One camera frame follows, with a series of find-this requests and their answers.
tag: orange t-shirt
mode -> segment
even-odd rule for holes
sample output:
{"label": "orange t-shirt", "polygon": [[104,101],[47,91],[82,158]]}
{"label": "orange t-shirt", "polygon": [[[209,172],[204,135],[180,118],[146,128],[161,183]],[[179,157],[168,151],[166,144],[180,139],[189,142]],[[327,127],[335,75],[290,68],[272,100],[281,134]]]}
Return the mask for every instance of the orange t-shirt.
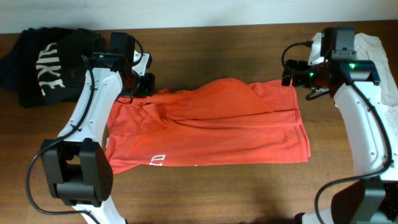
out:
{"label": "orange t-shirt", "polygon": [[105,152],[113,172],[139,164],[207,166],[306,162],[310,145],[293,87],[233,78],[197,90],[115,103]]}

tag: wooden table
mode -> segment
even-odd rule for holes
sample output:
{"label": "wooden table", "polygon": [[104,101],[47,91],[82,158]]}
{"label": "wooden table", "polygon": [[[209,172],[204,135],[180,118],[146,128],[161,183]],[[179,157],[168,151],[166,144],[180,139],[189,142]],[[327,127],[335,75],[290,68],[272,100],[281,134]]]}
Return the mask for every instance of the wooden table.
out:
{"label": "wooden table", "polygon": [[[282,24],[184,29],[121,30],[134,35],[153,56],[156,89],[192,90],[224,77],[246,83],[280,79],[280,55],[289,44],[310,40],[330,26],[355,26],[380,37],[398,75],[398,21]],[[109,39],[111,31],[100,31]],[[17,34],[0,35],[0,57]],[[287,58],[308,59],[309,49]],[[333,99],[305,101],[297,90],[312,156],[301,164],[210,167],[139,166],[114,176],[113,200],[129,223],[277,223],[313,211],[313,198],[326,182],[353,174],[343,120]],[[0,223],[84,223],[81,215],[51,217],[36,212],[24,190],[27,165],[43,139],[55,138],[74,103],[24,109],[14,92],[0,89]],[[321,207],[344,187],[327,190]],[[32,193],[49,210],[65,210],[47,188],[41,162],[32,173]]]}

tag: orange shirt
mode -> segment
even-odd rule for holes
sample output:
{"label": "orange shirt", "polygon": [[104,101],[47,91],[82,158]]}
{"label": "orange shirt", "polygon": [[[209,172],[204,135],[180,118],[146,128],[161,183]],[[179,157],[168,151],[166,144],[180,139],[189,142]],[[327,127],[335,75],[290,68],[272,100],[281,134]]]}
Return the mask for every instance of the orange shirt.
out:
{"label": "orange shirt", "polygon": [[[126,103],[129,99],[119,99]],[[233,78],[197,90],[115,103],[105,152],[113,172],[139,164],[207,166],[306,162],[310,145],[293,87]]]}

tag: black t-shirt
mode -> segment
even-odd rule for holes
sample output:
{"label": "black t-shirt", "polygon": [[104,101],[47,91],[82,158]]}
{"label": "black t-shirt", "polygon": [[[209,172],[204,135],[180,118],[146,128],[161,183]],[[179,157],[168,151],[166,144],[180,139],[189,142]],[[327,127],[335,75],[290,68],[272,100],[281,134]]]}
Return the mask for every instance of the black t-shirt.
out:
{"label": "black t-shirt", "polygon": [[81,54],[104,50],[104,39],[90,30],[25,30],[0,61],[1,85],[16,87],[24,107],[77,101],[86,72]]}

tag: white cloth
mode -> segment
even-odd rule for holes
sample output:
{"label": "white cloth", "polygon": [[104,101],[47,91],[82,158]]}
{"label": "white cloth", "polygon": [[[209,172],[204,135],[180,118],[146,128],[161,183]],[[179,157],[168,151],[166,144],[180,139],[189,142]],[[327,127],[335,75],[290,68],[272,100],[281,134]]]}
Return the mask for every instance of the white cloth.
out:
{"label": "white cloth", "polygon": [[381,103],[388,107],[387,120],[398,137],[398,89],[388,66],[386,52],[378,37],[355,35],[354,49],[359,60],[372,60],[380,76]]}

